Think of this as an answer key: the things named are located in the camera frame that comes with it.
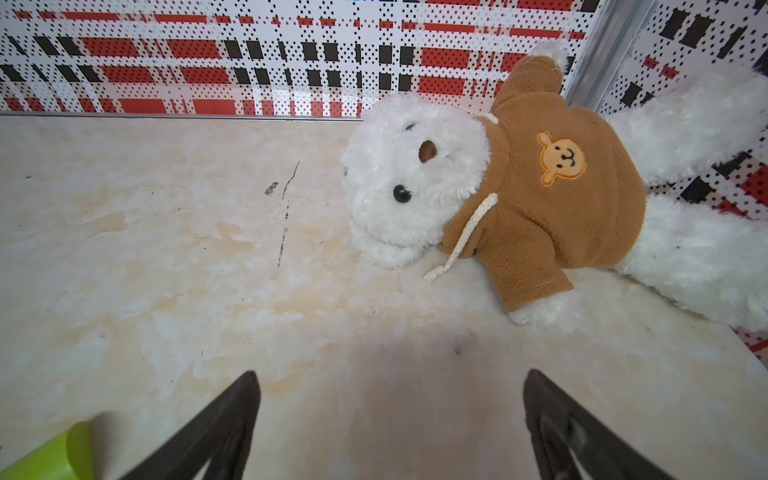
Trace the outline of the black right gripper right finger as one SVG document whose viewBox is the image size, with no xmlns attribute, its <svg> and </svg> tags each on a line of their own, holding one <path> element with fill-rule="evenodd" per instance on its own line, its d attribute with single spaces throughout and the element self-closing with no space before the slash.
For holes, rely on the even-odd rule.
<svg viewBox="0 0 768 480">
<path fill-rule="evenodd" d="M 528 372 L 523 400 L 541 478 L 672 479 L 541 371 Z"/>
</svg>

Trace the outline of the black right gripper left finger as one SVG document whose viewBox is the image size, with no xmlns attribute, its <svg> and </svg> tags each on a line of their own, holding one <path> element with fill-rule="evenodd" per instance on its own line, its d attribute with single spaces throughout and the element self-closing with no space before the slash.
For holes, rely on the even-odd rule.
<svg viewBox="0 0 768 480">
<path fill-rule="evenodd" d="M 240 479 L 250 454 L 261 401 L 255 372 L 246 371 L 126 479 Z"/>
</svg>

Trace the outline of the lime green cylinder block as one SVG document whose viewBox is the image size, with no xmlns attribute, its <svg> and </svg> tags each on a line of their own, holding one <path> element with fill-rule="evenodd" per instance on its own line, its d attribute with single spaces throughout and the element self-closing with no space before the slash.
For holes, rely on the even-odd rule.
<svg viewBox="0 0 768 480">
<path fill-rule="evenodd" d="M 89 422 L 78 422 L 1 471 L 1 480 L 94 480 Z"/>
</svg>

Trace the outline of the white teddy bear brown hoodie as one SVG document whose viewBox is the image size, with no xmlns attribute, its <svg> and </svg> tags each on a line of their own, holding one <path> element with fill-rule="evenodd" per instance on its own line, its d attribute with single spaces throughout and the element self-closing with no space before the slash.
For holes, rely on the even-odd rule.
<svg viewBox="0 0 768 480">
<path fill-rule="evenodd" d="M 342 155 L 351 238 L 399 269 L 430 247 L 476 258 L 510 320 L 576 321 L 572 269 L 610 269 L 731 327 L 767 326 L 767 225 L 652 195 L 724 162 L 767 123 L 767 80 L 718 70 L 608 117 L 561 95 L 567 55 L 538 44 L 471 115 L 377 102 Z"/>
</svg>

